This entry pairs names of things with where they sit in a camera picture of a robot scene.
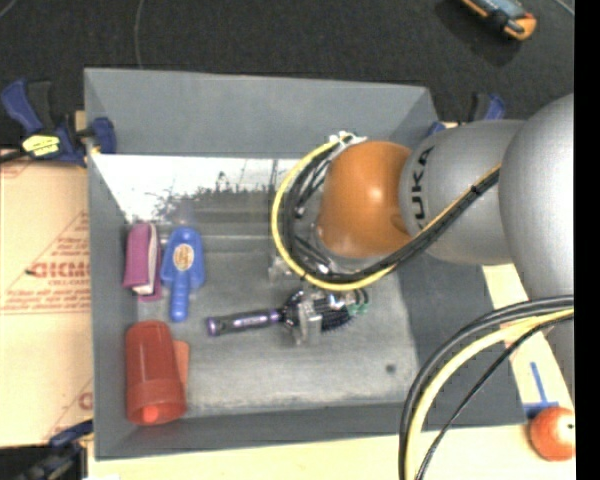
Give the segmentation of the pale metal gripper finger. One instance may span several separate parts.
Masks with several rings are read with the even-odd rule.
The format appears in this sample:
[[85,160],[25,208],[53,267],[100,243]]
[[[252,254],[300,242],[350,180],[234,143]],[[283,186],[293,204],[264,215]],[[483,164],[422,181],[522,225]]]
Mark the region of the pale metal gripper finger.
[[300,284],[303,279],[281,258],[274,257],[268,267],[268,278],[271,284]]
[[322,320],[312,302],[301,302],[297,309],[297,324],[292,330],[295,345],[317,345],[322,334]]

